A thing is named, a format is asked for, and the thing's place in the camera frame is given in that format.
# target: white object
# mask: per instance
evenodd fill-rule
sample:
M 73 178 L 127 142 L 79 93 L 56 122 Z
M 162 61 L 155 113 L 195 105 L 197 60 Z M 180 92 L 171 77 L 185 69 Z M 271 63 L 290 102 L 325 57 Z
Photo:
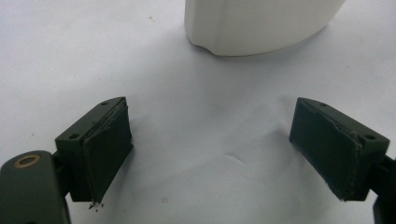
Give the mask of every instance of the white object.
M 345 0 L 186 0 L 185 27 L 194 45 L 217 55 L 282 49 L 322 29 Z

